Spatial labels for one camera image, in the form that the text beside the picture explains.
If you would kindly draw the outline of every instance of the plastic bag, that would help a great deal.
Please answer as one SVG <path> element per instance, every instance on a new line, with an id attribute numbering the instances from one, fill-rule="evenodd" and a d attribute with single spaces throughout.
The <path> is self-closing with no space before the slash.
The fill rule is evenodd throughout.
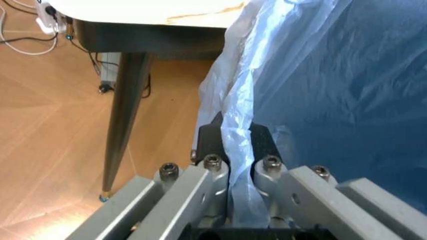
<path id="1" fill-rule="evenodd" d="M 366 177 L 427 214 L 426 13 L 427 0 L 354 0 L 314 47 L 280 44 L 254 86 L 253 121 L 288 169 Z"/>
<path id="2" fill-rule="evenodd" d="M 223 52 L 199 89 L 201 106 L 195 136 L 200 126 L 210 123 L 217 112 L 222 112 L 222 141 L 231 164 L 228 207 L 235 227 L 263 228 L 270 221 L 250 176 L 254 156 L 249 126 L 256 99 L 264 101 L 266 96 L 259 94 L 254 101 L 254 86 L 255 92 L 257 86 L 259 90 L 271 86 L 264 72 L 266 67 L 270 71 L 276 66 L 272 59 L 281 68 L 296 68 L 349 3 L 350 0 L 252 0 L 226 31 Z M 278 56 L 283 48 L 288 52 Z M 282 84 L 278 78 L 271 79 L 270 83 L 273 82 Z"/>

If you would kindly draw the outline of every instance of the table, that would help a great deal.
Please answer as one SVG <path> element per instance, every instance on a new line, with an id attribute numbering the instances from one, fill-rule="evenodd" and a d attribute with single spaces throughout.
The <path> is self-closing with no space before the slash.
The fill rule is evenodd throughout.
<path id="1" fill-rule="evenodd" d="M 121 52 L 104 160 L 101 201 L 106 201 L 128 144 L 155 54 L 218 52 L 225 28 L 244 0 L 49 0 L 74 19 L 90 52 Z"/>

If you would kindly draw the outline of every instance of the table leg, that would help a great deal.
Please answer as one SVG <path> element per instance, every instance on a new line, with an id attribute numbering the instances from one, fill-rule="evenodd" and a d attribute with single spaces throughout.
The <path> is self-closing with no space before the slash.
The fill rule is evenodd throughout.
<path id="1" fill-rule="evenodd" d="M 102 193 L 99 196 L 102 202 L 110 196 L 128 144 L 146 79 L 150 73 L 152 60 L 152 54 L 146 52 L 121 54 L 108 128 Z"/>

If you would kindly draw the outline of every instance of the screw head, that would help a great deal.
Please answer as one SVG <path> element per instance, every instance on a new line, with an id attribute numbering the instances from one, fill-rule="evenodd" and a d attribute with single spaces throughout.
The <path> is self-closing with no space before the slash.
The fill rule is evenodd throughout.
<path id="1" fill-rule="evenodd" d="M 203 158 L 203 167 L 210 171 L 219 171 L 221 169 L 222 159 L 217 154 L 208 154 Z"/>
<path id="2" fill-rule="evenodd" d="M 193 162 L 193 163 L 195 163 L 196 162 L 196 150 L 195 149 L 192 149 L 191 150 L 191 152 L 190 152 L 190 160 Z"/>
<path id="3" fill-rule="evenodd" d="M 179 176 L 179 171 L 178 165 L 167 162 L 159 168 L 158 173 L 162 181 L 175 181 Z"/>
<path id="4" fill-rule="evenodd" d="M 313 172 L 315 172 L 322 179 L 324 179 L 326 181 L 329 180 L 329 176 L 331 174 L 330 174 L 329 169 L 327 167 L 321 166 L 321 165 L 315 165 L 315 166 L 312 166 L 311 169 L 313 170 Z"/>
<path id="5" fill-rule="evenodd" d="M 277 156 L 267 155 L 262 159 L 262 164 L 267 172 L 278 172 L 282 167 L 282 160 Z"/>

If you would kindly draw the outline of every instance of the wooden floor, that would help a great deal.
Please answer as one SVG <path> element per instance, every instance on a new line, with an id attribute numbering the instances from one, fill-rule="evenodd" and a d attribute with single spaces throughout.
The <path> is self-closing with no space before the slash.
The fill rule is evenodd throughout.
<path id="1" fill-rule="evenodd" d="M 7 11 L 6 38 L 46 37 L 34 16 L 0 4 Z M 134 175 L 151 178 L 162 163 L 190 163 L 197 89 L 211 64 L 154 62 L 151 96 L 141 101 L 113 191 Z M 64 239 L 102 205 L 113 93 L 99 95 L 99 83 L 88 55 L 64 36 L 43 56 L 0 45 L 0 240 Z"/>

